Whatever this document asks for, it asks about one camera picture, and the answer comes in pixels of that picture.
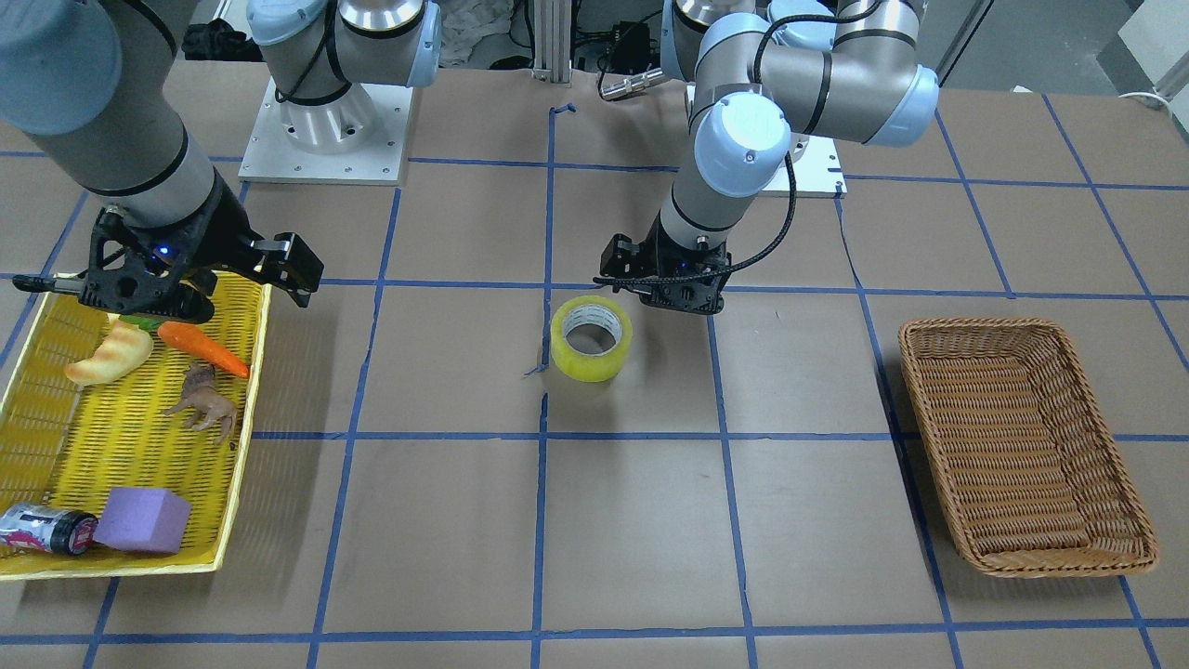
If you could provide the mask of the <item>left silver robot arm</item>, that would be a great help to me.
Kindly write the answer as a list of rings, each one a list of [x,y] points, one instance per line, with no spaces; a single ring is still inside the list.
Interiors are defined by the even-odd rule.
[[[661,68],[696,86],[681,165],[643,241],[616,234],[594,283],[643,304],[713,316],[734,272],[726,238],[794,141],[908,147],[937,111],[919,63],[925,1],[667,1]]]

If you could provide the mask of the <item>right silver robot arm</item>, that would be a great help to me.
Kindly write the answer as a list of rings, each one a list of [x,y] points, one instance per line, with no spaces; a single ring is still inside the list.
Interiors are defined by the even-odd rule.
[[[5,1],[4,120],[102,209],[88,261],[63,279],[17,276],[29,294],[87,308],[205,323],[218,271],[276,285],[306,308],[323,263],[294,232],[262,236],[164,97],[191,1]],[[276,114],[266,128],[301,160],[356,156],[384,120],[370,88],[428,87],[442,17],[433,1],[251,1]]]

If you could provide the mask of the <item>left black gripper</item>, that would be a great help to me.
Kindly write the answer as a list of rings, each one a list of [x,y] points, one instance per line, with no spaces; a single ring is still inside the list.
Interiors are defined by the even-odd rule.
[[[722,289],[729,274],[722,271],[729,266],[724,244],[697,242],[688,250],[672,240],[658,217],[641,242],[627,234],[612,236],[600,255],[599,283],[637,294],[650,308],[713,316],[725,308]]]

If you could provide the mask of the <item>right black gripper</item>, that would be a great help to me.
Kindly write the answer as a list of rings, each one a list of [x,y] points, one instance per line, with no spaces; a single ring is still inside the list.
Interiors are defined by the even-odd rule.
[[[205,323],[214,316],[216,271],[279,288],[298,308],[319,291],[323,261],[300,234],[260,240],[224,181],[196,212],[144,228],[130,209],[106,204],[92,229],[80,304],[122,316]]]

